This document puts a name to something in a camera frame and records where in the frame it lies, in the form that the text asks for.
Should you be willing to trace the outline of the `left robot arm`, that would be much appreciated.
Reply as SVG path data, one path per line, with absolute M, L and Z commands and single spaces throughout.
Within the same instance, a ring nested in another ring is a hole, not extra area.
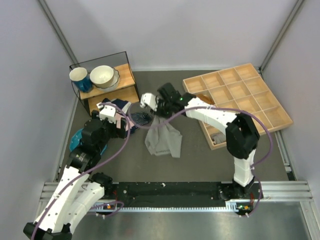
M 94 204 L 113 194 L 112 178 L 93 171 L 102 165 L 101 156 L 109 140 L 127 140 L 132 125 L 128 117 L 116 122 L 97 117 L 85 123 L 71 141 L 73 149 L 48 204 L 23 229 L 30 240 L 70 240 Z

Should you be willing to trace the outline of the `grey underwear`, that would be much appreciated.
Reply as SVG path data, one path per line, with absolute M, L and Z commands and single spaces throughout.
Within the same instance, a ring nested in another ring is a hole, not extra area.
M 183 136 L 177 129 L 166 123 L 157 128 L 150 128 L 144 143 L 151 155 L 157 157 L 171 155 L 173 158 L 180 158 L 182 138 Z

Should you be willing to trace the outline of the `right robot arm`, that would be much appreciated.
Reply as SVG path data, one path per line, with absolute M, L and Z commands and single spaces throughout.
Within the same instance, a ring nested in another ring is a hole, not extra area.
M 245 198 L 249 195 L 254 183 L 251 168 L 260 139 L 252 117 L 243 112 L 219 110 L 188 92 L 180 94 L 171 83 L 160 87 L 158 93 L 159 96 L 144 97 L 157 116 L 168 119 L 182 112 L 188 118 L 214 127 L 225 136 L 227 150 L 234 158 L 234 175 L 232 190 L 222 188 L 221 198 L 227 200 L 231 196 Z

